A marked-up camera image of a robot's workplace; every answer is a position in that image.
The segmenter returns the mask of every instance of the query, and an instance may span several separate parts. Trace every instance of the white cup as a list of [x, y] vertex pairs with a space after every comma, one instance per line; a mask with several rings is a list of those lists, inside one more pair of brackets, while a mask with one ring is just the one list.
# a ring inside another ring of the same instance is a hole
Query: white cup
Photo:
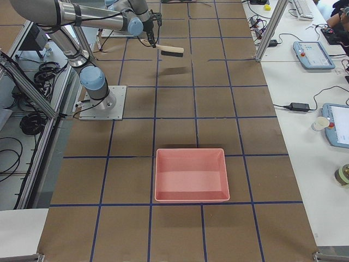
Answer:
[[315, 122], [311, 125], [311, 128], [315, 131], [323, 130], [329, 126], [329, 120], [323, 116], [319, 116]]

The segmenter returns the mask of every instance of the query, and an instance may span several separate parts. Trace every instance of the pink tray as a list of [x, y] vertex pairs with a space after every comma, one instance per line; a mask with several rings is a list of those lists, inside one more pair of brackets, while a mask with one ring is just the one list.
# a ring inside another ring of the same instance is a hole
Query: pink tray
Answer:
[[201, 203], [222, 202], [229, 198], [223, 149], [157, 150], [156, 201]]

